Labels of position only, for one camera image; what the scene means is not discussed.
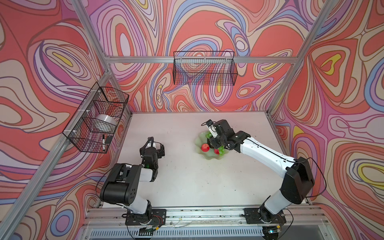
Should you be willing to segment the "green fake grape bunch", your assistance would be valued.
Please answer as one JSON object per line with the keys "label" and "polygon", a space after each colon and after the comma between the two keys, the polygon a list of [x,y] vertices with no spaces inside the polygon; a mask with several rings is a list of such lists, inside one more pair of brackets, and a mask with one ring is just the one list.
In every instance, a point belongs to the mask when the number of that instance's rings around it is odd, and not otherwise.
{"label": "green fake grape bunch", "polygon": [[213,138],[210,132],[206,133],[205,137],[207,138],[207,144],[209,144],[210,150],[213,150],[214,152],[215,149],[218,149],[220,151],[218,156],[223,156],[226,153],[225,148],[222,146],[218,138]]}

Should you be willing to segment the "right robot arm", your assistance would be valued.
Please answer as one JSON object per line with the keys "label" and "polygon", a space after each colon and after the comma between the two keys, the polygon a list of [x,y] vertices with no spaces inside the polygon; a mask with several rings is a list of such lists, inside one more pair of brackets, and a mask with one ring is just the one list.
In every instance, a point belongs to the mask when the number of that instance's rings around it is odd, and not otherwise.
{"label": "right robot arm", "polygon": [[257,216],[261,222],[269,224],[280,216],[280,212],[286,207],[301,204],[314,187],[315,180],[309,160],[302,157],[295,159],[279,153],[244,131],[236,133],[227,120],[208,120],[202,126],[207,126],[211,134],[208,144],[215,150],[223,147],[249,156],[269,167],[283,179],[280,189],[259,207]]}

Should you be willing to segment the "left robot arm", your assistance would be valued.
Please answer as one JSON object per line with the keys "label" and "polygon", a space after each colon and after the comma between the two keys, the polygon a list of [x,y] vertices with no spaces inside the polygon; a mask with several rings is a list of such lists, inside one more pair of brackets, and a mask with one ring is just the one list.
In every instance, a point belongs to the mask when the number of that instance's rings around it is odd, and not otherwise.
{"label": "left robot arm", "polygon": [[139,196],[140,182],[154,182],[159,171],[159,159],[165,156],[163,144],[148,143],[140,148],[140,165],[115,164],[100,191],[102,202],[119,205],[136,215],[145,215],[151,203]]}

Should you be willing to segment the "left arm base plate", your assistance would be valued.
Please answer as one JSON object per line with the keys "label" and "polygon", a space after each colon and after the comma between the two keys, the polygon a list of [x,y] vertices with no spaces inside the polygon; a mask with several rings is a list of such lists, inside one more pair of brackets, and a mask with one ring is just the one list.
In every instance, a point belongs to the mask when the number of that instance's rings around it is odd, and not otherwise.
{"label": "left arm base plate", "polygon": [[161,227],[166,223],[166,216],[166,209],[148,210],[142,215],[133,214],[130,211],[127,211],[125,214],[122,214],[122,218],[125,219],[126,226]]}

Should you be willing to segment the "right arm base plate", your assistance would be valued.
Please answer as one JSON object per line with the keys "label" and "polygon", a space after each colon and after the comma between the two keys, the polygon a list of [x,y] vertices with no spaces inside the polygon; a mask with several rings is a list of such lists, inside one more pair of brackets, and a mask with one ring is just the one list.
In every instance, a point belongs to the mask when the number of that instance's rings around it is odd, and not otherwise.
{"label": "right arm base plate", "polygon": [[262,208],[244,208],[242,217],[246,219],[247,224],[267,224],[284,225],[287,221],[283,211],[278,214],[271,214],[267,209]]}

